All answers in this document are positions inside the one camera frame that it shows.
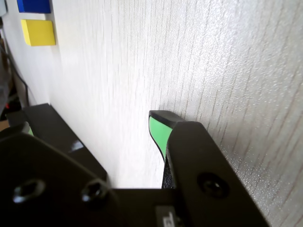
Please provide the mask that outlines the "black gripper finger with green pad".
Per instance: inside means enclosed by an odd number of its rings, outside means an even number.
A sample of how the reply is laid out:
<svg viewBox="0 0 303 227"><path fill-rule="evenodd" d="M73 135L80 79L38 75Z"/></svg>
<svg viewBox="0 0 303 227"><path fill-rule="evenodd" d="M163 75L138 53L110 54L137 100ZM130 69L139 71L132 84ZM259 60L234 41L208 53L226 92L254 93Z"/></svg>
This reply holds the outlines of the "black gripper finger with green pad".
<svg viewBox="0 0 303 227"><path fill-rule="evenodd" d="M169 166L192 227L266 227L267 221L206 128L151 110L149 132Z"/></svg>
<svg viewBox="0 0 303 227"><path fill-rule="evenodd" d="M40 139L0 133L0 224L3 227L122 227L104 181Z"/></svg>

